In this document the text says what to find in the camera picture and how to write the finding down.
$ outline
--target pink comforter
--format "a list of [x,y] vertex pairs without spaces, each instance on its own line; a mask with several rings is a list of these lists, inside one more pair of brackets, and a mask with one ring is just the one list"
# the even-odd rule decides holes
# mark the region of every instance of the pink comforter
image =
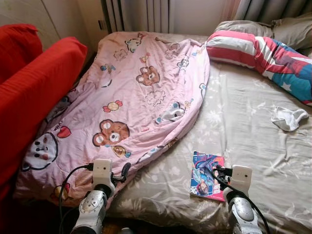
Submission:
[[[112,159],[115,174],[130,162],[133,177],[192,128],[209,66],[205,45],[191,39],[167,43],[153,33],[105,37],[88,72],[29,146],[15,197],[57,203],[70,171],[96,158]],[[91,172],[76,171],[66,185],[64,205],[77,205],[91,180]]]

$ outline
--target gray floral bed sheet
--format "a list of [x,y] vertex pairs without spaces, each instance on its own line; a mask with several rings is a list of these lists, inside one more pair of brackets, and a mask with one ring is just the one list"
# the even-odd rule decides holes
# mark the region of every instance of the gray floral bed sheet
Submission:
[[[189,38],[159,35],[168,41]],[[191,38],[204,42],[207,37]],[[312,119],[291,133],[271,122],[274,108],[312,108],[257,72],[211,62],[206,96],[193,129],[116,196],[108,215],[198,233],[226,233],[228,206],[191,196],[193,151],[222,155],[226,166],[253,170],[250,198],[272,233],[312,232]]]

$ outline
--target magazine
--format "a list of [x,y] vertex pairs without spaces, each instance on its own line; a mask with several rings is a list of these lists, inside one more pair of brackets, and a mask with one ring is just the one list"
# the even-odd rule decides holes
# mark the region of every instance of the magazine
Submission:
[[223,157],[194,151],[191,178],[192,195],[225,201],[223,191],[220,190],[220,184],[210,173],[218,164],[224,166]]

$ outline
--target white sock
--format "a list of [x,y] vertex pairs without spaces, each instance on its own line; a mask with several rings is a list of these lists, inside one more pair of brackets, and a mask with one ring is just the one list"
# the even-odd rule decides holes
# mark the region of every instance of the white sock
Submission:
[[277,106],[274,110],[274,116],[271,117],[271,121],[280,129],[283,129],[287,132],[292,132],[299,127],[300,120],[308,117],[309,114],[303,109],[291,111],[289,109]]

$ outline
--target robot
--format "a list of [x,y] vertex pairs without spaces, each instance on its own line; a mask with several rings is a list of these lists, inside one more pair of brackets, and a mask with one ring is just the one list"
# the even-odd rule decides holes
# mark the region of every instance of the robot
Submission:
[[[71,234],[100,234],[105,218],[107,199],[114,194],[118,182],[125,182],[130,163],[126,163],[121,176],[114,176],[110,159],[96,159],[93,162],[93,190],[87,194],[79,206],[79,218]],[[229,204],[229,224],[233,234],[262,234],[258,226],[255,209],[264,219],[260,210],[248,198],[252,170],[249,167],[233,165],[223,168],[217,165],[210,171],[211,176],[220,183],[223,196]],[[267,233],[270,233],[264,219]],[[122,233],[132,233],[126,229]]]

